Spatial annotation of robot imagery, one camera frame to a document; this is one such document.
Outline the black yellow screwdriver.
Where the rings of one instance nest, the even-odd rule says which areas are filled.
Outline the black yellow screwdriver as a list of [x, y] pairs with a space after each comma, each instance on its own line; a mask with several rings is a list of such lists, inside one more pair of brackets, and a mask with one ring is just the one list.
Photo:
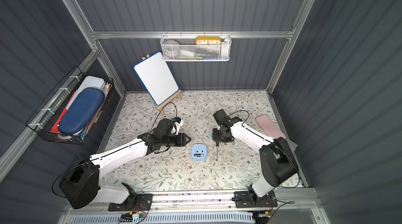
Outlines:
[[218, 161], [218, 152], [219, 152], [219, 143], [216, 142], [216, 158], [215, 158], [215, 161]]

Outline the light blue alarm clock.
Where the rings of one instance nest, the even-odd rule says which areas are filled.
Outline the light blue alarm clock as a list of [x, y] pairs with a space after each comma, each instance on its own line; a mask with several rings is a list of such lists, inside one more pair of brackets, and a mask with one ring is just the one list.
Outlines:
[[[204, 156], [203, 156], [203, 157], [195, 157], [195, 156], [194, 156], [195, 153], [203, 153]], [[206, 159], [207, 159], [207, 154], [208, 154], [208, 151], [207, 151], [207, 146], [206, 146], [205, 144], [197, 143], [197, 144], [194, 144], [194, 145], [192, 146], [192, 148], [191, 148], [191, 158], [192, 158], [194, 161], [197, 161], [197, 162], [199, 162], [199, 161], [200, 161], [200, 162], [206, 161]]]

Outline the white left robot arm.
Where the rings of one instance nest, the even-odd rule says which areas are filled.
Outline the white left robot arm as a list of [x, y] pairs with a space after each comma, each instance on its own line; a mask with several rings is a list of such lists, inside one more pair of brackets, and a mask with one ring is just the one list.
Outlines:
[[179, 117], [163, 118], [155, 129], [133, 141], [103, 153], [81, 158], [61, 176], [59, 187], [74, 209], [93, 203], [109, 203], [111, 211], [128, 210], [139, 203], [134, 189], [127, 183], [101, 182], [112, 170], [149, 154], [161, 153], [161, 147], [184, 147], [191, 138], [180, 132], [184, 121]]

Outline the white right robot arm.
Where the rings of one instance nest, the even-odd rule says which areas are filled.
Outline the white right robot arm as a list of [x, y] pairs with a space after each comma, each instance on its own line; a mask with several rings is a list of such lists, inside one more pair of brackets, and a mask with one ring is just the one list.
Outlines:
[[249, 127], [241, 118], [227, 115], [223, 109], [216, 111], [213, 118], [218, 125], [211, 133], [216, 144], [237, 139], [259, 154], [262, 175], [249, 186], [252, 196], [262, 198], [299, 173], [286, 139], [269, 137]]

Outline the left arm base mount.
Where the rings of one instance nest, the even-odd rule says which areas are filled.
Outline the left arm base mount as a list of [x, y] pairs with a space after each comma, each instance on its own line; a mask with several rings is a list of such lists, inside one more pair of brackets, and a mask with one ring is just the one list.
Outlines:
[[149, 211], [153, 201], [153, 194], [132, 194], [121, 204], [110, 203], [108, 211]]

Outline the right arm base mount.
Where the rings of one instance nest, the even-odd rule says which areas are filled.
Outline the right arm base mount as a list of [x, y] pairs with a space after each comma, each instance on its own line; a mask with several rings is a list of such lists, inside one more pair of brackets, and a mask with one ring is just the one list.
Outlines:
[[278, 206], [275, 193], [269, 192], [263, 197], [258, 197], [250, 191], [236, 191], [231, 200], [237, 208], [274, 208]]

